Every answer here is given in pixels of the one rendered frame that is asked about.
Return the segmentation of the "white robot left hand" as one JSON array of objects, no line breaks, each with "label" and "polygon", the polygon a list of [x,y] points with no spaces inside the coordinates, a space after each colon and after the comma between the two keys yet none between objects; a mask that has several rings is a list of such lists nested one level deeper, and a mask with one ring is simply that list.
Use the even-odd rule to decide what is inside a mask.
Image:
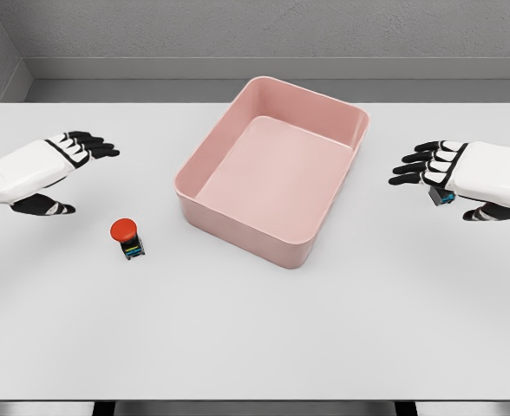
[{"label": "white robot left hand", "polygon": [[0,204],[40,217],[73,214],[74,206],[39,191],[90,161],[119,154],[113,144],[89,132],[72,131],[34,140],[0,159]]}]

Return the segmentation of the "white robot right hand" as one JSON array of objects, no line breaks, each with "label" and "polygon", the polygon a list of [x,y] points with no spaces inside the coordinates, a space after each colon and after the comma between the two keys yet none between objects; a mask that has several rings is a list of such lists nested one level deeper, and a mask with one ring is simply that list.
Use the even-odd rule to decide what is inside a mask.
[{"label": "white robot right hand", "polygon": [[422,184],[482,202],[466,221],[510,219],[510,147],[481,141],[431,141],[415,147],[393,169],[391,185]]}]

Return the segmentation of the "pink rectangular basket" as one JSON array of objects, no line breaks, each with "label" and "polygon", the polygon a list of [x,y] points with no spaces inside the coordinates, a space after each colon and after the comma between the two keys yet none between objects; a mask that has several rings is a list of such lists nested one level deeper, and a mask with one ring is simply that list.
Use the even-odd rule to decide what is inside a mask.
[{"label": "pink rectangular basket", "polygon": [[174,178],[186,220],[286,269],[308,257],[369,127],[360,107],[251,79]]}]

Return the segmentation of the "grey blue industrial switch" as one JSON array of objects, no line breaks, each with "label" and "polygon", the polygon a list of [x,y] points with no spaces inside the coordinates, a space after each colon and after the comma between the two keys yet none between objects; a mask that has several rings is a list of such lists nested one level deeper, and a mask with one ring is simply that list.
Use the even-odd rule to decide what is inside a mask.
[{"label": "grey blue industrial switch", "polygon": [[451,204],[455,199],[455,194],[441,188],[429,187],[428,195],[436,206]]}]

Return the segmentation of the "red button industrial switch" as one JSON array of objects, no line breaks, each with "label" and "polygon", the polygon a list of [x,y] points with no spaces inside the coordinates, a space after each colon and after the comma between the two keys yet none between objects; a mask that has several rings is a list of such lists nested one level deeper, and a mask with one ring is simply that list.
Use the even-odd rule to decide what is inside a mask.
[{"label": "red button industrial switch", "polygon": [[138,234],[135,221],[131,218],[120,218],[110,227],[110,236],[120,244],[121,250],[127,260],[145,255],[145,249]]}]

